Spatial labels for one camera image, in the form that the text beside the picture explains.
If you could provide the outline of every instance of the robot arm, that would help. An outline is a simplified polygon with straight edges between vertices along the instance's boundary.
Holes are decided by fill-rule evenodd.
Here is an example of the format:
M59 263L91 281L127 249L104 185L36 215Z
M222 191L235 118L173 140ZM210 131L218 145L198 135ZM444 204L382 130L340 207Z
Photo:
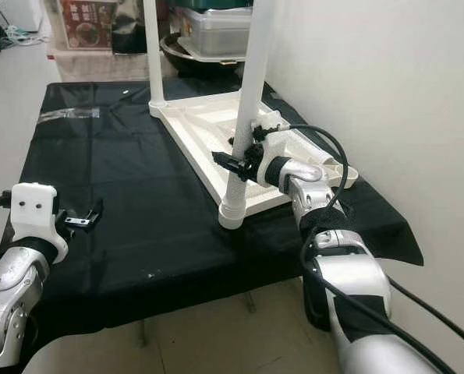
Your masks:
M20 183L7 195L10 204L1 205L11 209L15 234L0 259L0 368L18 363L27 318L51 266L66 257L73 229L91 230L102 211L99 202L85 218L67 217L50 185Z
M263 132L269 135L262 139L255 136L257 142L245 152L244 160L217 152L213 158L244 181L274 185L290 196L299 232L310 250L303 282L306 316L316 328L332 332L342 371L439 372L404 340L355 310L317 279L322 277L381 318L390 318L388 279L360 235L348 229L341 205L331 203L334 193L327 172L319 165L284 157L282 135L270 132L274 131Z

